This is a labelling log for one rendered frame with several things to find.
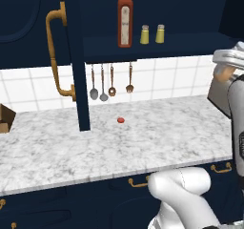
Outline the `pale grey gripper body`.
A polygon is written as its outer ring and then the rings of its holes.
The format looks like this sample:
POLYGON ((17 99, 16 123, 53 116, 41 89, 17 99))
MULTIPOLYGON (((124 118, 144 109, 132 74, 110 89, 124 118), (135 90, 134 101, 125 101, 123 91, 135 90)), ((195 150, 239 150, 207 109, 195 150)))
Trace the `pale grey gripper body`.
POLYGON ((217 50, 213 54, 213 62, 220 68, 231 66, 244 71, 244 52, 239 50, 217 50))

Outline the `yellow shaker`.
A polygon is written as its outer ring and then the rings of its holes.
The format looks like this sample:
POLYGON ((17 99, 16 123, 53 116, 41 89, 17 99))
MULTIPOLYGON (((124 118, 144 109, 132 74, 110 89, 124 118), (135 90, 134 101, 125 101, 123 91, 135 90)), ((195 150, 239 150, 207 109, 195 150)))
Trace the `yellow shaker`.
POLYGON ((164 25, 158 25, 156 37, 155 37, 155 42, 157 44, 163 44, 164 43, 164 32, 165 32, 165 26, 164 25))
POLYGON ((149 43, 149 26, 148 25, 142 26, 140 43, 142 45, 147 45, 149 43))

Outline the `red condiment bottle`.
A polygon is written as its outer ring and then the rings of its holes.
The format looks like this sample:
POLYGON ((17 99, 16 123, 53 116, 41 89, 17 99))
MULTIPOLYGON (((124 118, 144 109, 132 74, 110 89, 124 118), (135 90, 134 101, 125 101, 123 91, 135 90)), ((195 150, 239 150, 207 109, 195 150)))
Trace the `red condiment bottle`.
POLYGON ((118 47, 130 48, 132 46, 132 18, 133 1, 118 0, 117 2, 117 22, 118 22, 118 47))

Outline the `navy open cabinet door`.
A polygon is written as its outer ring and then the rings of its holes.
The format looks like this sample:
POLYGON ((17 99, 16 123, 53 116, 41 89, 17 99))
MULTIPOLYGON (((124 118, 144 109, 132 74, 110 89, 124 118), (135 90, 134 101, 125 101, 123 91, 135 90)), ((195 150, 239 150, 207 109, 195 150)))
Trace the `navy open cabinet door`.
POLYGON ((90 114, 87 93, 86 69, 84 64, 83 28, 80 0, 64 0, 67 13, 67 31, 70 46, 71 64, 76 93, 79 131, 89 131, 90 114))

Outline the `navy closed cabinet door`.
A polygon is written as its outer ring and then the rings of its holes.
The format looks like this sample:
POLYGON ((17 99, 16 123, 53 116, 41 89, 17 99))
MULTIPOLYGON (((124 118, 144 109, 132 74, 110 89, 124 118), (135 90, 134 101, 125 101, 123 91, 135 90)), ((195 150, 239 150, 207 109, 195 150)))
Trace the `navy closed cabinet door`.
POLYGON ((46 16, 63 0, 0 0, 0 70, 51 64, 46 16))

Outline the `grey box appliance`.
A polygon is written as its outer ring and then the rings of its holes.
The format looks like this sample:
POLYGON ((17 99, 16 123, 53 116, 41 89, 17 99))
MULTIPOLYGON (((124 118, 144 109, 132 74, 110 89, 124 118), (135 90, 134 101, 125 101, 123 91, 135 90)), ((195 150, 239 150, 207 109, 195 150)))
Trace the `grey box appliance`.
POLYGON ((226 82, 219 82, 214 78, 208 93, 208 100, 228 118, 231 117, 228 102, 228 90, 230 85, 230 80, 226 82))

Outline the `brown hanging fork spoon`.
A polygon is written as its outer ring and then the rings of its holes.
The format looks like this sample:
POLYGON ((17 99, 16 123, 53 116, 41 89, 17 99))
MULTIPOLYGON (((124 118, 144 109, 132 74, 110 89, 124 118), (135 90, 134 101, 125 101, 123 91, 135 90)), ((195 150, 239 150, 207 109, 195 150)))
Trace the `brown hanging fork spoon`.
POLYGON ((129 66, 129 85, 126 87, 126 91, 128 94, 133 92, 133 84, 132 84, 132 62, 130 62, 129 66))

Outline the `brown hanging slotted spoon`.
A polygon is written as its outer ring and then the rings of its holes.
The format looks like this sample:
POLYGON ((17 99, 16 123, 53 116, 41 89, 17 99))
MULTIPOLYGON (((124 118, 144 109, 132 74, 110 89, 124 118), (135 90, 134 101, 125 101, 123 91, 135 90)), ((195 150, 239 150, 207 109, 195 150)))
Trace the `brown hanging slotted spoon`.
POLYGON ((111 66, 111 86, 109 87, 109 96, 116 95, 116 88, 113 86, 113 66, 111 66))

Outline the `grey hanging ladle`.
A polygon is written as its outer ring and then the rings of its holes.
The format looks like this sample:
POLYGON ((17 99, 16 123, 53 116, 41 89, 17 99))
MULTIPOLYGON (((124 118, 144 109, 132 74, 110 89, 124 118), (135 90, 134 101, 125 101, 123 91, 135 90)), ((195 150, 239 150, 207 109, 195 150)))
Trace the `grey hanging ladle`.
POLYGON ((102 81, 102 93, 100 95, 100 100, 105 102, 108 100, 108 95, 105 94, 105 91, 104 91, 104 68, 103 68, 103 64, 101 65, 101 81, 102 81))

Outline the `grey hanging spoon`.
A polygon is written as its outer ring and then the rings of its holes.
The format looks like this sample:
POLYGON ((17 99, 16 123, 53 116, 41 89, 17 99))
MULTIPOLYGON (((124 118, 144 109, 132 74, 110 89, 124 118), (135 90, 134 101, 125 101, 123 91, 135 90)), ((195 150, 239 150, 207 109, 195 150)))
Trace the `grey hanging spoon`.
MULTIPOLYGON (((94 71, 91 71, 91 83, 94 83, 94 71)), ((90 97, 92 100, 96 100, 98 98, 98 91, 95 86, 92 86, 90 90, 90 97)))

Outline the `navy base cabinets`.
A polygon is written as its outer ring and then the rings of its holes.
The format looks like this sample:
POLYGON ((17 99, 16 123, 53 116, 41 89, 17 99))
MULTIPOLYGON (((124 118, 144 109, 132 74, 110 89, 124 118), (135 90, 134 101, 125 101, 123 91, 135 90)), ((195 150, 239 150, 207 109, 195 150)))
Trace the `navy base cabinets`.
MULTIPOLYGON (((242 220, 244 198, 234 162, 201 164, 210 175, 211 189, 203 195, 222 224, 242 220)), ((105 179, 43 191, 0 197, 0 229, 147 229, 158 213, 160 200, 144 183, 149 174, 105 179)))

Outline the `brown cardboard box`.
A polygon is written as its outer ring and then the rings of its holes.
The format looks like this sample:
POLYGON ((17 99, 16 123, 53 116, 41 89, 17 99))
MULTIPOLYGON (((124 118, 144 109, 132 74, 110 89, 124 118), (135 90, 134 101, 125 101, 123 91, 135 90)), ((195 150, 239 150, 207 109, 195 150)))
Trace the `brown cardboard box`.
POLYGON ((0 104, 0 134, 10 131, 16 112, 9 109, 3 104, 0 104))

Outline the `navy wall cabinet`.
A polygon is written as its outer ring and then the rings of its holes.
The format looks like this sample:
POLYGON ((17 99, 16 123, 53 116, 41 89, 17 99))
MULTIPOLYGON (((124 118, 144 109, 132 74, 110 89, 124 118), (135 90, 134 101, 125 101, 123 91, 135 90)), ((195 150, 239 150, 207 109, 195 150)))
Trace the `navy wall cabinet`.
POLYGON ((244 41, 244 0, 133 0, 132 46, 117 44, 118 0, 80 0, 84 59, 89 63, 211 54, 244 41), (140 43, 143 25, 149 43, 140 43), (155 42, 164 25, 164 43, 155 42))

